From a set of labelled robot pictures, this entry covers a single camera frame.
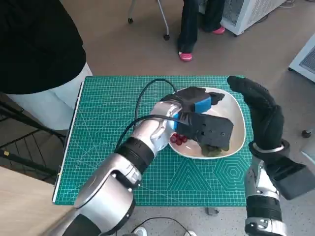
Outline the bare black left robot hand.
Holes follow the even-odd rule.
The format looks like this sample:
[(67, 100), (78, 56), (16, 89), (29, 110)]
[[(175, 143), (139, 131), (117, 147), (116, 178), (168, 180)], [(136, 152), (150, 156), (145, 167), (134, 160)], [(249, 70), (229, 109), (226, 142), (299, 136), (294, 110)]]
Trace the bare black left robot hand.
[(205, 88), (188, 87), (177, 91), (176, 100), (182, 105), (183, 112), (203, 113), (217, 105), (225, 94), (218, 92), (206, 92)]

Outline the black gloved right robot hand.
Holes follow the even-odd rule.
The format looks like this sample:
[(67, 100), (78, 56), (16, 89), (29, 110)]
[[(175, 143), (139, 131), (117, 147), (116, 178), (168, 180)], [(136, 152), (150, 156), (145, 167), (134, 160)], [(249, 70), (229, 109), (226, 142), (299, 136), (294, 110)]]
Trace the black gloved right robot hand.
[(262, 150), (272, 150), (281, 145), (284, 116), (281, 107), (262, 85), (237, 76), (229, 76), (232, 91), (242, 94), (250, 109), (253, 141)]

